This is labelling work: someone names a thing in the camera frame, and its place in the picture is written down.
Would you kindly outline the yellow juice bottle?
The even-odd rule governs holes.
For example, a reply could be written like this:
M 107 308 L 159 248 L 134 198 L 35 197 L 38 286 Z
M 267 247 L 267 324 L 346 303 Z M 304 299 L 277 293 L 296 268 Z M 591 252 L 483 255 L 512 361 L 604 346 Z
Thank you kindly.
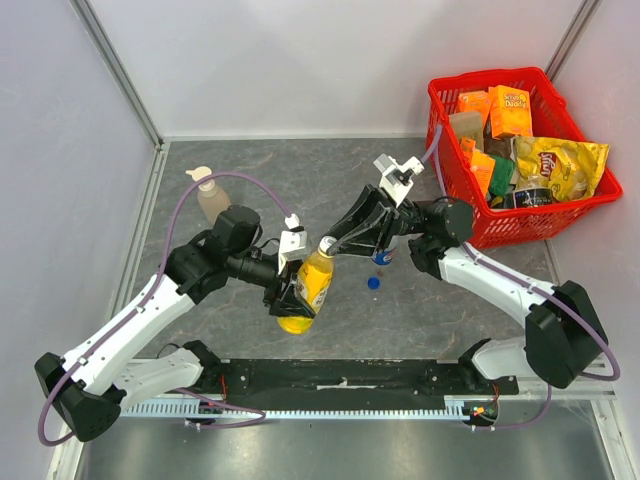
M 311 305 L 316 314 L 325 301 L 334 273 L 333 256 L 325 256 L 318 248 L 302 263 L 297 275 L 297 288 L 303 298 Z M 287 333 L 300 335 L 306 333 L 314 319 L 302 317 L 279 318 L 279 326 Z

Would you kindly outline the clear blue label bottle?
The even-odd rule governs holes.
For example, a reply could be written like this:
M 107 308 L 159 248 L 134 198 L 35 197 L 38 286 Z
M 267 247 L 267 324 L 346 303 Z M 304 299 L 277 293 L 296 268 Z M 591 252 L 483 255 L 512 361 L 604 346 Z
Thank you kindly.
M 374 253 L 371 257 L 371 260 L 376 265 L 380 265 L 380 266 L 389 265 L 393 260 L 398 243 L 399 243 L 399 238 L 397 236 L 392 237 L 389 245 L 384 247 L 380 251 Z

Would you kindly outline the blue bottle cap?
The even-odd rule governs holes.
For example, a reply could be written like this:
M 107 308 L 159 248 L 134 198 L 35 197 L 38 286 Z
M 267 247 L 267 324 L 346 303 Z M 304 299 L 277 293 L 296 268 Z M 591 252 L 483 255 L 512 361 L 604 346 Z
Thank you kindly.
M 381 281 L 378 277 L 369 277 L 367 280 L 367 286 L 371 290 L 377 290 L 380 288 Z

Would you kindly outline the white juice bottle cap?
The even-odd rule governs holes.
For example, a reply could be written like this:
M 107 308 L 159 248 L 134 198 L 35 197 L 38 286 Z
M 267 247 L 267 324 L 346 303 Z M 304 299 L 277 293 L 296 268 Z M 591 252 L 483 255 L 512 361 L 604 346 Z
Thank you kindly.
M 336 243 L 336 239 L 334 237 L 324 236 L 319 242 L 318 251 L 325 256 L 331 257 L 331 254 L 329 253 L 329 249 L 335 243 Z

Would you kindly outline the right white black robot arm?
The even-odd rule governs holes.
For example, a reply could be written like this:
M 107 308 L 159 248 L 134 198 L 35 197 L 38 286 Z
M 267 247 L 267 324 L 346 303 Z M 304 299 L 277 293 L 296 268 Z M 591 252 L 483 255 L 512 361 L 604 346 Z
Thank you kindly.
M 465 352 L 457 371 L 465 391 L 481 393 L 506 377 L 537 377 L 567 388 L 608 345 L 588 293 L 575 282 L 540 281 L 479 253 L 467 242 L 472 223 L 473 209 L 461 199 L 396 203 L 366 185 L 326 234 L 335 240 L 332 254 L 361 257 L 405 237 L 418 271 L 474 293 L 523 328 L 519 337 L 481 340 Z

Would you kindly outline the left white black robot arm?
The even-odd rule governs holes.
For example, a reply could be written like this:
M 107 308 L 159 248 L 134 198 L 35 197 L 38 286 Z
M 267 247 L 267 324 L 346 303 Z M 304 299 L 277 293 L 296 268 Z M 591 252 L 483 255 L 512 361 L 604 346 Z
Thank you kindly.
M 167 252 L 137 297 L 98 332 L 63 355 L 43 354 L 34 365 L 46 397 L 38 420 L 41 443 L 54 443 L 45 434 L 51 410 L 72 437 L 88 442 L 108 430 L 124 410 L 161 393 L 191 386 L 201 393 L 215 389 L 218 359 L 200 341 L 139 367 L 129 363 L 161 330 L 231 278 L 263 288 L 273 316 L 310 314 L 310 304 L 295 286 L 307 233 L 295 215 L 285 224 L 277 253 L 264 255 L 256 244 L 262 232 L 258 213 L 245 206 L 228 207 L 212 228 Z

